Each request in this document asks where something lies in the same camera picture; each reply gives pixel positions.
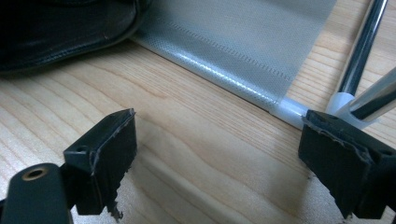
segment metal rod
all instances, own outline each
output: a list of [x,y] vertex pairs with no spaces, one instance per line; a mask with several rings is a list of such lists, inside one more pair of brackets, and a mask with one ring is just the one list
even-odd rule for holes
[[372,0],[344,67],[337,92],[355,95],[388,0]]
[[357,119],[370,122],[396,106],[396,67],[349,104]]

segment translucent gray sheet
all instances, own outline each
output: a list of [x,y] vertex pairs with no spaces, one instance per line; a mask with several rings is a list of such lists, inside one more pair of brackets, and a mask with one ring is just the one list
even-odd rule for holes
[[272,111],[335,0],[156,0],[133,40]]

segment wooden table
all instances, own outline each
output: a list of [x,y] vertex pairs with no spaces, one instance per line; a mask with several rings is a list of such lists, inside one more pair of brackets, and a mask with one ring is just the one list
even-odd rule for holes
[[[368,0],[339,0],[288,96],[323,111]],[[396,65],[390,0],[359,92]],[[122,223],[372,223],[344,221],[297,158],[301,131],[126,41],[0,77],[0,197],[19,170],[64,162],[63,150],[105,115],[133,107],[138,154],[121,182]],[[396,147],[396,112],[366,132]],[[106,211],[76,223],[114,223]],[[387,210],[381,221],[390,223]]]

